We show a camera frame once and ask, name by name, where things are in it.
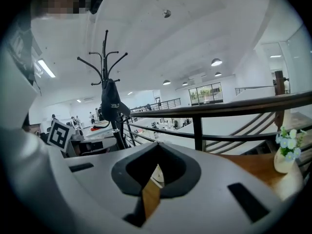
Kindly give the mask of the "white rectangular tray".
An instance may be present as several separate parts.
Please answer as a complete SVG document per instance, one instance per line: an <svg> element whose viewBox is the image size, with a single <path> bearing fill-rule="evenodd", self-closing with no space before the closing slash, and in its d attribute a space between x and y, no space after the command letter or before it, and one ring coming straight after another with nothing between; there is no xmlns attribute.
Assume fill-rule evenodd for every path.
<svg viewBox="0 0 312 234"><path fill-rule="evenodd" d="M151 175L151 181L158 186L159 188L163 188L165 185L164 175L159 165L156 166L155 170Z"/></svg>

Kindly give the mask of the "black metal balcony railing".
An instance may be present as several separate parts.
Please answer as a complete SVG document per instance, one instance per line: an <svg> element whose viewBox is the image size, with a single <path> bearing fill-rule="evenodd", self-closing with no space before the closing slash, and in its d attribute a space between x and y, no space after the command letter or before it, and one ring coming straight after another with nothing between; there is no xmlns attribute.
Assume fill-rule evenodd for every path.
<svg viewBox="0 0 312 234"><path fill-rule="evenodd" d="M180 98L167 100L167 101L159 101L154 104L147 104L144 106L136 107L131 109L131 113L137 112L146 112L146 111L156 111L156 110L165 110L165 109L173 109L181 106Z"/></svg>

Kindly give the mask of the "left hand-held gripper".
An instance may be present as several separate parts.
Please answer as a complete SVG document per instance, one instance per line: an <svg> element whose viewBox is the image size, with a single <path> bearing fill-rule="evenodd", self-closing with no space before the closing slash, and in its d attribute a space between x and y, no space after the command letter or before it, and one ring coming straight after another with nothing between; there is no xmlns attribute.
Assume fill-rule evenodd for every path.
<svg viewBox="0 0 312 234"><path fill-rule="evenodd" d="M81 130L53 121L47 143L59 149L64 158L71 158L108 153L117 141L114 137L85 139Z"/></svg>

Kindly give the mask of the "person's black shirt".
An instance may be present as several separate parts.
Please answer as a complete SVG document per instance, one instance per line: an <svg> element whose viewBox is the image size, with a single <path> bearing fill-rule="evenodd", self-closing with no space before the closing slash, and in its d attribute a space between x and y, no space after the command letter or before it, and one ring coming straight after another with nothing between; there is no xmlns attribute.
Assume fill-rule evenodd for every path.
<svg viewBox="0 0 312 234"><path fill-rule="evenodd" d="M7 31L5 43L18 69L28 82L34 85L36 83L35 67L31 55L33 35L29 14L20 14L14 19Z"/></svg>

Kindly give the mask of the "white pot with flowers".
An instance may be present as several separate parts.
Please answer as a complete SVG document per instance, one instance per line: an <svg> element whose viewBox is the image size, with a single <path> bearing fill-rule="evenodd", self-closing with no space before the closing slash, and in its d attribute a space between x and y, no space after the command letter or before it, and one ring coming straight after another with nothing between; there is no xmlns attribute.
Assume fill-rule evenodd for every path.
<svg viewBox="0 0 312 234"><path fill-rule="evenodd" d="M287 174L296 159L300 158L304 130L291 129L289 132L282 126L281 132L276 135L275 142L279 146L273 160L274 168L281 174Z"/></svg>

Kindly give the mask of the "black hanging bag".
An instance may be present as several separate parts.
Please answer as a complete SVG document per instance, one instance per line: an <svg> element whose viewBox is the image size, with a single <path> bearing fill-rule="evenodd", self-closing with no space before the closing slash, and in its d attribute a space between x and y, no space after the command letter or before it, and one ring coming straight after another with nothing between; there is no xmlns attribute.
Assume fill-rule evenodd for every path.
<svg viewBox="0 0 312 234"><path fill-rule="evenodd" d="M118 114L130 116L130 109L120 100L115 81L109 78L102 83L101 113L107 121L116 121Z"/></svg>

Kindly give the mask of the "fluorescent tube light with bracket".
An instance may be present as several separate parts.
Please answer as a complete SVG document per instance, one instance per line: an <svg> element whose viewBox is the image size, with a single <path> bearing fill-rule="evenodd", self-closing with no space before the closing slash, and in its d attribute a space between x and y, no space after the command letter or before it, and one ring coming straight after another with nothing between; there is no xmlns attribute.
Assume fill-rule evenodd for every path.
<svg viewBox="0 0 312 234"><path fill-rule="evenodd" d="M50 68L47 66L45 61L43 59L38 60L38 64L44 69L44 71L47 73L47 75L51 78L55 78L55 74L50 70Z"/></svg>

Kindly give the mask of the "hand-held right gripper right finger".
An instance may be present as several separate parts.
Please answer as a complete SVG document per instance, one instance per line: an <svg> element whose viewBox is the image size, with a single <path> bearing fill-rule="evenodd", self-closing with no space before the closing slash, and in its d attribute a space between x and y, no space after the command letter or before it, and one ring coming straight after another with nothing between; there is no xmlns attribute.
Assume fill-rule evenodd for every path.
<svg viewBox="0 0 312 234"><path fill-rule="evenodd" d="M185 196L201 177L201 167L194 158L164 143L158 144L158 165L164 177L161 199Z"/></svg>

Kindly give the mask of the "black coat rack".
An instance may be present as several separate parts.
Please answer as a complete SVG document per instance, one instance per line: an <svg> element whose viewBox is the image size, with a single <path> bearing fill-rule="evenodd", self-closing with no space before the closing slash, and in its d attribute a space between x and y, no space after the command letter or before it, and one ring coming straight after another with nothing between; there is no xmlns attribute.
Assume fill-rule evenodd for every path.
<svg viewBox="0 0 312 234"><path fill-rule="evenodd" d="M90 55L98 55L100 57L100 69L98 69L94 65L90 64L86 60L82 59L81 57L77 57L78 61L86 64L89 67L91 67L99 75L100 81L99 82L92 82L91 85L92 86L101 86L101 90L102 90L102 83L105 80L108 80L110 78L110 74L111 74L113 68L121 60L123 60L126 56L128 56L128 53L126 52L118 60L116 60L114 64L112 64L110 67L108 66L108 57L112 54L118 54L119 53L119 51L111 51L108 53L106 52L108 33L109 33L109 30L105 30L105 37L104 37L104 40L102 42L102 53L89 52ZM112 79L112 80L115 81L115 84L117 82L120 82L120 79ZM124 150L126 148L125 147L125 141L123 138L123 124L126 123L130 117L131 117L131 115L129 117L126 117L124 114L119 113L116 121L112 121L112 122L108 121L108 123L110 123L112 128L113 128L113 136L115 137L115 139L117 141L117 146L120 150Z"/></svg>

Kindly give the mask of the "black railing with wooden handrail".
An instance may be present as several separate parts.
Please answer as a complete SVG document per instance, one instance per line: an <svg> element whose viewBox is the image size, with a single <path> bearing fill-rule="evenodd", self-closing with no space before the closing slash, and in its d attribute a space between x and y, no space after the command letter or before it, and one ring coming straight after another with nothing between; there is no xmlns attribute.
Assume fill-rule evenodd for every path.
<svg viewBox="0 0 312 234"><path fill-rule="evenodd" d="M312 106L312 91L225 104L133 113L124 124L133 144L166 142L219 155L245 155L273 140L284 112Z"/></svg>

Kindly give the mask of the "black-framed window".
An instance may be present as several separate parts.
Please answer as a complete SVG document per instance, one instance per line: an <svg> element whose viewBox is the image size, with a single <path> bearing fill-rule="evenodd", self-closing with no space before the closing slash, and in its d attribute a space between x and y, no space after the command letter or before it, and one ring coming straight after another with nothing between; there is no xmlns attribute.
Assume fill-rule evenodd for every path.
<svg viewBox="0 0 312 234"><path fill-rule="evenodd" d="M189 95L192 106L223 102L220 82L189 89Z"/></svg>

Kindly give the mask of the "white desk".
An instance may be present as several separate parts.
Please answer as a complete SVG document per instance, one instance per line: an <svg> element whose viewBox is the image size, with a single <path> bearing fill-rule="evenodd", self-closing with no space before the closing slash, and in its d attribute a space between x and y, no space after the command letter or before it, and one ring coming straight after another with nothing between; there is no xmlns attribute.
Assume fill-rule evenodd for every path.
<svg viewBox="0 0 312 234"><path fill-rule="evenodd" d="M91 128L100 128L96 131L91 131ZM108 121L103 120L100 122L96 122L92 124L90 127L83 129L83 135L85 139L99 139L99 138L107 138L113 136L113 128Z"/></svg>

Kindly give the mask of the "brown wooden post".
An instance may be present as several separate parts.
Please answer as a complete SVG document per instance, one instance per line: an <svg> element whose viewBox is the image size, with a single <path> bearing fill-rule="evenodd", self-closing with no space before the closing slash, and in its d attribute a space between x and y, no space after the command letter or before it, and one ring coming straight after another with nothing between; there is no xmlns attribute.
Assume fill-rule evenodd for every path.
<svg viewBox="0 0 312 234"><path fill-rule="evenodd" d="M275 86L275 95L284 95L285 94L285 84L284 84L284 77L282 71L275 71L275 78L276 78L276 86ZM277 126L277 130L280 131L283 121L284 121L284 114L285 111L278 111L275 112L275 125Z"/></svg>

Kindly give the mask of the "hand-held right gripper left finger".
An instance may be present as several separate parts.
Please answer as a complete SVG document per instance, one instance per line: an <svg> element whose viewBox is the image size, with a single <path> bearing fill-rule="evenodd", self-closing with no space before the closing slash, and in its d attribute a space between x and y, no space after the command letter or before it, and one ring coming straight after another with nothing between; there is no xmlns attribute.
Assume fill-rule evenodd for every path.
<svg viewBox="0 0 312 234"><path fill-rule="evenodd" d="M160 204L160 188L151 180L157 167L157 144L142 147L115 163L111 176L123 194L137 197L134 210L123 218L142 227Z"/></svg>

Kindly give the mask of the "white ceiling air conditioner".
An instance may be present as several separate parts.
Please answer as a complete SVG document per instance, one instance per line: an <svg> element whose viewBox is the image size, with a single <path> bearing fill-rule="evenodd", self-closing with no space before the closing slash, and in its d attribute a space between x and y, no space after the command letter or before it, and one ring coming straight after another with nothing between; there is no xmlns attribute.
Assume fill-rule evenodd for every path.
<svg viewBox="0 0 312 234"><path fill-rule="evenodd" d="M34 36L32 36L31 53L32 53L32 56L34 56L35 58L39 58L42 55L42 51L41 51L36 39L34 38Z"/></svg>

